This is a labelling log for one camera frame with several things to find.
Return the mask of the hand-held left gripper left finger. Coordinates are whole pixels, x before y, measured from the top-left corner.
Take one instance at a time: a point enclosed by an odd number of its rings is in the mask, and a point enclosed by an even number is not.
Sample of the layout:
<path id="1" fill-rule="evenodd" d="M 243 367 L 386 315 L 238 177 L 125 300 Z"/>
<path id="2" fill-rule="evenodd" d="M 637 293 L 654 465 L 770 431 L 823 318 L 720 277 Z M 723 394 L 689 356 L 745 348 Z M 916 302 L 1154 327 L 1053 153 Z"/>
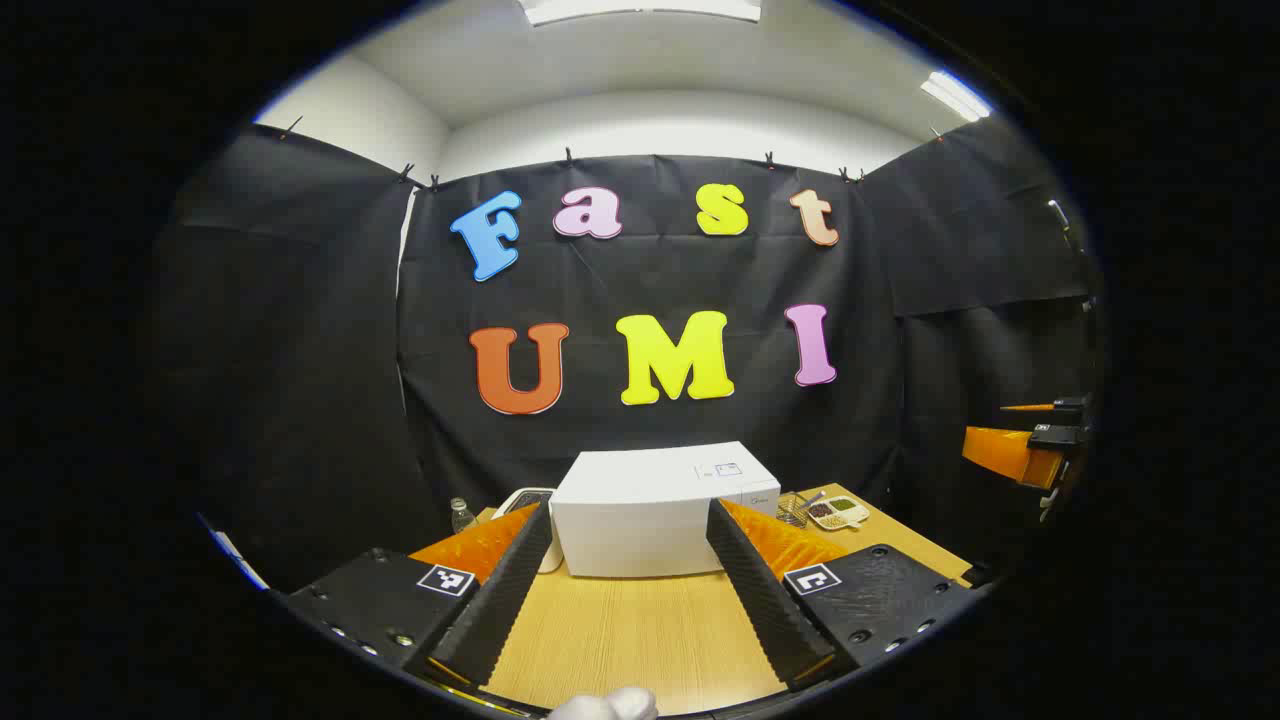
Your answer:
<path id="1" fill-rule="evenodd" d="M 550 547 L 545 502 L 415 555 L 380 548 L 280 597 L 371 662 L 453 691 L 488 685 Z"/>

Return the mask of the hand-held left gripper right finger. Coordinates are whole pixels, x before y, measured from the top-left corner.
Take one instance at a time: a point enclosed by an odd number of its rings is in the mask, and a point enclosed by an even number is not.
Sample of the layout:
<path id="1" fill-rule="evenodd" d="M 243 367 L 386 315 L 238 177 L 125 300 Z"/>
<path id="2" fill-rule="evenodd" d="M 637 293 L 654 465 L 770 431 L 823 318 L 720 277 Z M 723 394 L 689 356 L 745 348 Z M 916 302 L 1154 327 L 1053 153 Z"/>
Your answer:
<path id="1" fill-rule="evenodd" d="M 727 500 L 707 542 L 774 675 L 792 691 L 859 673 L 920 644 L 977 601 L 892 544 L 847 551 Z"/>

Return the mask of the white microwave oven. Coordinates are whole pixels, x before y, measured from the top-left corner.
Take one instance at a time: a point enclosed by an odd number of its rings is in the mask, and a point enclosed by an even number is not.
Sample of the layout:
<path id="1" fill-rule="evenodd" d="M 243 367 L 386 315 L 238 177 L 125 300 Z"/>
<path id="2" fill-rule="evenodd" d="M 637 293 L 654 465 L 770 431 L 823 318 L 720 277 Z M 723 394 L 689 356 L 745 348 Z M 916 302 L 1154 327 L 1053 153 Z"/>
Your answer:
<path id="1" fill-rule="evenodd" d="M 719 500 L 773 516 L 778 479 L 740 442 L 584 451 L 553 492 L 572 577 L 644 579 L 721 571 L 707 539 Z"/>

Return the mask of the white toaster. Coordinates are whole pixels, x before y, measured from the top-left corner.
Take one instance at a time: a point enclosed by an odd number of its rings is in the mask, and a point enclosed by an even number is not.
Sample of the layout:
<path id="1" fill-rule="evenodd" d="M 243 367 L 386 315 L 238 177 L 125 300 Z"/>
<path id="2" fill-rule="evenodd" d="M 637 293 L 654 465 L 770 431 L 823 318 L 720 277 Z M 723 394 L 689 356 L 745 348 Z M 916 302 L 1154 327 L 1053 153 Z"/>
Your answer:
<path id="1" fill-rule="evenodd" d="M 563 551 L 561 548 L 561 539 L 558 530 L 556 529 L 554 514 L 550 511 L 550 497 L 556 492 L 554 488 L 549 487 L 526 487 L 513 492 L 500 506 L 498 506 L 494 512 L 489 516 L 489 520 L 495 520 L 503 518 L 506 514 L 515 512 L 516 510 L 540 503 L 548 507 L 550 514 L 550 544 L 548 546 L 541 564 L 538 569 L 539 574 L 550 574 L 556 571 L 564 560 Z"/>

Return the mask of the white divided dish with beans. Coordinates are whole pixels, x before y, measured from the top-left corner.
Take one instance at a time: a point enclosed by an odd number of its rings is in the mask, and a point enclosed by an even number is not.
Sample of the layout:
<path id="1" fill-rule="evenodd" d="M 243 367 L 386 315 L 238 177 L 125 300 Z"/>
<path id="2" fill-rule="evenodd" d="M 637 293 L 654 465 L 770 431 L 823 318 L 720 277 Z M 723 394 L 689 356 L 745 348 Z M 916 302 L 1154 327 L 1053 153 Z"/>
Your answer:
<path id="1" fill-rule="evenodd" d="M 870 518 L 868 506 L 847 495 L 815 498 L 805 506 L 804 512 L 820 529 L 828 532 L 858 529 Z"/>

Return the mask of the long ceiling light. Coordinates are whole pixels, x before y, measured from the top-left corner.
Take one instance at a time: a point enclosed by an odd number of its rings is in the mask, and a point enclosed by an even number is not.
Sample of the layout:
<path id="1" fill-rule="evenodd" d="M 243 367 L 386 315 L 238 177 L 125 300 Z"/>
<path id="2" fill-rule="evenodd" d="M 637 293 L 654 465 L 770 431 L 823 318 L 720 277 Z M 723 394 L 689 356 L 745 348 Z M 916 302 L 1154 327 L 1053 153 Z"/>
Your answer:
<path id="1" fill-rule="evenodd" d="M 667 13 L 758 23 L 760 0 L 517 0 L 531 26 L 596 15 Z"/>
<path id="2" fill-rule="evenodd" d="M 978 122 L 991 115 L 989 104 L 945 70 L 933 70 L 922 82 L 920 90 L 942 102 L 965 122 Z"/>

